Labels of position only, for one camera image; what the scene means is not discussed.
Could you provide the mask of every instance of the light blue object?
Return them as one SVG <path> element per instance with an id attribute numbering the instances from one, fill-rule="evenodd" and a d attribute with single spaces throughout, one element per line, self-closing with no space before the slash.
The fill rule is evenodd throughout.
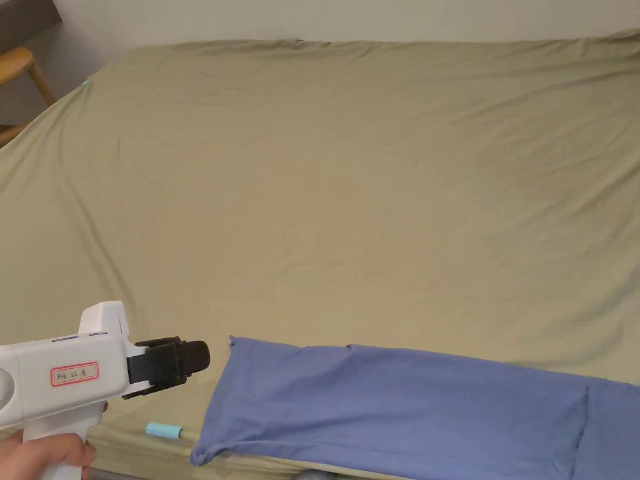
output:
<path id="1" fill-rule="evenodd" d="M 147 425 L 147 435 L 163 436 L 165 438 L 180 438 L 182 427 L 165 423 L 150 423 Z"/>
<path id="2" fill-rule="evenodd" d="M 224 451 L 416 480 L 638 480 L 640 387 L 416 350 L 232 338 L 191 462 Z"/>

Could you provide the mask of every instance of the label sticker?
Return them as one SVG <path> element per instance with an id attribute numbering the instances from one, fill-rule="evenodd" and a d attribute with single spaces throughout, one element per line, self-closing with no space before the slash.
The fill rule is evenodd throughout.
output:
<path id="1" fill-rule="evenodd" d="M 51 370 L 51 386 L 64 387 L 82 381 L 97 380 L 99 376 L 100 368 L 97 362 L 56 367 Z"/>

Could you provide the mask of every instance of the mattress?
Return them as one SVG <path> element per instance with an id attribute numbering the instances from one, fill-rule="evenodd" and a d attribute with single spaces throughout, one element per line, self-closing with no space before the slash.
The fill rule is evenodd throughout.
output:
<path id="1" fill-rule="evenodd" d="M 92 431 L 154 480 L 304 467 L 189 466 L 229 335 L 640 383 L 639 116 L 637 31 L 128 52 L 0 150 L 3 342 L 104 300 L 134 341 L 205 340 L 206 372 Z"/>

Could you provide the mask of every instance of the white wall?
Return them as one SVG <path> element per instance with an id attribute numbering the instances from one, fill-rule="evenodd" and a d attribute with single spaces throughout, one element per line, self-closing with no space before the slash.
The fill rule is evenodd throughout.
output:
<path id="1" fill-rule="evenodd" d="M 640 0 L 54 0 L 62 26 L 28 43 L 68 93 L 118 53 L 222 38 L 480 42 L 640 27 Z M 0 91 L 0 123 L 37 114 L 30 82 Z"/>

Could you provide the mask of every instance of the wooden chair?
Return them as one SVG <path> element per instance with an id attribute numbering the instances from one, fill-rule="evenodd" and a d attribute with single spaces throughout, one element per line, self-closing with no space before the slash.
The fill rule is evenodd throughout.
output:
<path id="1" fill-rule="evenodd" d="M 45 82 L 31 51 L 18 47 L 0 55 L 0 86 L 9 83 L 25 72 L 29 72 L 47 105 L 53 105 L 56 102 L 56 97 L 53 96 L 51 89 Z M 22 125 L 0 125 L 0 147 L 13 140 L 27 125 L 28 123 Z"/>

